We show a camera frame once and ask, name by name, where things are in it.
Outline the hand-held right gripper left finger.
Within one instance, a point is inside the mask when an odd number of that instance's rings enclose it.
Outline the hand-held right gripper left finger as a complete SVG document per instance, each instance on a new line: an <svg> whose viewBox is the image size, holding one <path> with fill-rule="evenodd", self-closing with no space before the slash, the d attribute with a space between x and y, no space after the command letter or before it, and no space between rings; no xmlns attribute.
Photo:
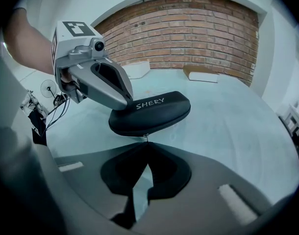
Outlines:
<svg viewBox="0 0 299 235"><path fill-rule="evenodd" d="M144 143L55 158L78 196L106 219L131 229L148 207Z"/></svg>

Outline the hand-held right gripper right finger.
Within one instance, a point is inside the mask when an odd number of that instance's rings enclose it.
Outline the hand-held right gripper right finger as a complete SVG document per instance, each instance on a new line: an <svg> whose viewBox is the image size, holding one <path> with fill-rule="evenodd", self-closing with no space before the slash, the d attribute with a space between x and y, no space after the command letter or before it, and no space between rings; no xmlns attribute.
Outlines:
<svg viewBox="0 0 299 235"><path fill-rule="evenodd" d="M289 197L271 204L250 182L208 157L148 144L154 186L137 221L141 235L271 235Z"/></svg>

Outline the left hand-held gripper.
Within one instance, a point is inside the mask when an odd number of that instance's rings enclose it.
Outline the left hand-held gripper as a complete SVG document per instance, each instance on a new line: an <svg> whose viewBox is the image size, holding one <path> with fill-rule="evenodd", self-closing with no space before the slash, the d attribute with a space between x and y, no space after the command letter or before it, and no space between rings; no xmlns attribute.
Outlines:
<svg viewBox="0 0 299 235"><path fill-rule="evenodd" d="M105 40L85 22L58 21L51 44L55 81L71 100L89 98L113 110L124 110L132 103L133 90L125 70L108 63L83 64L108 56ZM74 80L67 84L62 74Z"/></svg>

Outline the black glasses case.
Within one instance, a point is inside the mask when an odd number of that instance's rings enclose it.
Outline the black glasses case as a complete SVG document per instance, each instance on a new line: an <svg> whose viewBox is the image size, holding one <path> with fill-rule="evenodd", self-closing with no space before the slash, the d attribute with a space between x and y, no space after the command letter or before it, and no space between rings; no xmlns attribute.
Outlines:
<svg viewBox="0 0 299 235"><path fill-rule="evenodd" d="M143 137L180 122L190 111L190 100L173 91L136 100L121 111L111 111L108 124L120 136Z"/></svg>

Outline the person's left forearm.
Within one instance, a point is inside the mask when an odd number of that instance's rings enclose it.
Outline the person's left forearm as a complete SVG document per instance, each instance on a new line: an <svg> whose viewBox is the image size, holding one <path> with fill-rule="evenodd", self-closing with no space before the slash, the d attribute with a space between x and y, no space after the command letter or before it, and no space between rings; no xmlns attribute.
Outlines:
<svg viewBox="0 0 299 235"><path fill-rule="evenodd" d="M2 34L8 52L17 63L46 74L54 74L51 42L29 24L25 9L13 10Z"/></svg>

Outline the person's left hand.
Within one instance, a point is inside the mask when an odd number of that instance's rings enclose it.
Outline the person's left hand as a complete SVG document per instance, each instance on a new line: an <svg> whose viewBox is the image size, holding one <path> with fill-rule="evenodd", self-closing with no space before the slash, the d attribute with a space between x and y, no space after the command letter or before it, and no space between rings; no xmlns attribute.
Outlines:
<svg viewBox="0 0 299 235"><path fill-rule="evenodd" d="M73 83L74 80L72 78L72 75L68 72L68 69L61 69L60 70L60 75L61 75L61 81L64 84L67 83Z"/></svg>

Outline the white rectangular box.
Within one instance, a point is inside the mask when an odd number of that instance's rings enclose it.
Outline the white rectangular box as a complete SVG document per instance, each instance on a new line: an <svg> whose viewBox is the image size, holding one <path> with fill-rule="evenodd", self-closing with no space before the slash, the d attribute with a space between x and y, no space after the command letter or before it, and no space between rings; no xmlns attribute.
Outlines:
<svg viewBox="0 0 299 235"><path fill-rule="evenodd" d="M127 73L129 79L140 79L150 71L149 61L142 61L124 65L123 69Z"/></svg>

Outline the small round fan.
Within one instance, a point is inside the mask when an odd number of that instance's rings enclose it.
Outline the small round fan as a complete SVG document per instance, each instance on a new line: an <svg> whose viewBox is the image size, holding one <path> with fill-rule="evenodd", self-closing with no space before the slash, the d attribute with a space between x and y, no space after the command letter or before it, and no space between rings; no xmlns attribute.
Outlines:
<svg viewBox="0 0 299 235"><path fill-rule="evenodd" d="M40 87L41 94L45 98L55 98L56 96L56 83L50 79L44 80Z"/></svg>

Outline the brown book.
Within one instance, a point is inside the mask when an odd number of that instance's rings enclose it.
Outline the brown book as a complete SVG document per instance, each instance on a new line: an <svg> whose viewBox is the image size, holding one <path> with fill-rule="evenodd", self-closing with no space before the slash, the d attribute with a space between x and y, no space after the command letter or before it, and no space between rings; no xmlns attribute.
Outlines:
<svg viewBox="0 0 299 235"><path fill-rule="evenodd" d="M182 70L191 81L218 82L219 74L204 66L185 65Z"/></svg>

